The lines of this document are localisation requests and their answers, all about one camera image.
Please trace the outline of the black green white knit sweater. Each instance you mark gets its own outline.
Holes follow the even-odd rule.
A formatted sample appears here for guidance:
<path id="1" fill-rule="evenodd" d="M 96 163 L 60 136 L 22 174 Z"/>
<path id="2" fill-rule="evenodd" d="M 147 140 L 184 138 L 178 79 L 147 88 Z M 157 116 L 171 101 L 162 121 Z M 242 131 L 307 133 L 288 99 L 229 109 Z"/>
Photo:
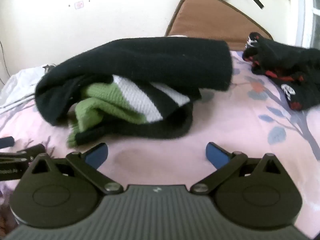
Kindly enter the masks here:
<path id="1" fill-rule="evenodd" d="M 228 90 L 232 74 L 225 41 L 126 38 L 55 66 L 37 84 L 35 103 L 52 126 L 69 124 L 69 147 L 107 135 L 175 139 L 189 132 L 201 90 Z"/>

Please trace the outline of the pink floral bed sheet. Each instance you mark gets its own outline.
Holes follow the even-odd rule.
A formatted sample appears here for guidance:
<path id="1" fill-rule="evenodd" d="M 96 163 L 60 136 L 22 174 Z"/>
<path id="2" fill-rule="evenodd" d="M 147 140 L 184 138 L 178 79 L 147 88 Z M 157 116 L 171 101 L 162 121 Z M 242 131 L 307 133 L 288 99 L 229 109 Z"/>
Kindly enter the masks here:
<path id="1" fill-rule="evenodd" d="M 209 142 L 253 158 L 273 153 L 303 198 L 296 227 L 315 237 L 319 233 L 319 108 L 288 109 L 281 89 L 252 74 L 240 53 L 234 52 L 232 58 L 229 90 L 202 91 L 187 135 L 173 140 L 104 137 L 108 158 L 99 171 L 124 186 L 190 186 L 214 170 L 205 154 Z"/>

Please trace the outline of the folded grey white t-shirt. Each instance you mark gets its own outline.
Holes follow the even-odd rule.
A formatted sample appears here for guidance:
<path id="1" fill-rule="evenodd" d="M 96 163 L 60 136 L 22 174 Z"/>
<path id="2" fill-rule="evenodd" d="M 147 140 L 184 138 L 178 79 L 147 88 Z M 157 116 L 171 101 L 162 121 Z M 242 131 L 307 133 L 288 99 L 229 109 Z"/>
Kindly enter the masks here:
<path id="1" fill-rule="evenodd" d="M 55 64 L 47 64 L 23 69 L 11 76 L 1 89 L 1 113 L 33 100 L 36 85 L 55 66 Z"/>

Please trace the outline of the black red patterned folded garment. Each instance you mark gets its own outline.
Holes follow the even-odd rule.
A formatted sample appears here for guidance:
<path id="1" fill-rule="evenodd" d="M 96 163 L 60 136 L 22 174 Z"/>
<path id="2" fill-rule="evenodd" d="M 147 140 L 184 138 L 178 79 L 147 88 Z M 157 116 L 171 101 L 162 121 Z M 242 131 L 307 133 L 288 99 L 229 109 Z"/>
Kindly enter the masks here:
<path id="1" fill-rule="evenodd" d="M 272 80 L 285 94 L 290 109 L 319 105 L 319 50 L 288 46 L 252 32 L 242 55 L 255 75 Z"/>

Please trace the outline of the brown cushion pad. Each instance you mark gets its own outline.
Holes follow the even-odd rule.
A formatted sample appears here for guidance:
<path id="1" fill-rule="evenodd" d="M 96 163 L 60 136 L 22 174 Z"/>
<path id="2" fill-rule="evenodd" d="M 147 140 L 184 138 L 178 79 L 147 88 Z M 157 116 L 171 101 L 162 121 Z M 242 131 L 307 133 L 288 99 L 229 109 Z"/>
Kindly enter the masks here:
<path id="1" fill-rule="evenodd" d="M 250 33 L 272 40 L 262 26 L 224 0 L 180 0 L 165 33 L 225 41 L 242 51 Z"/>

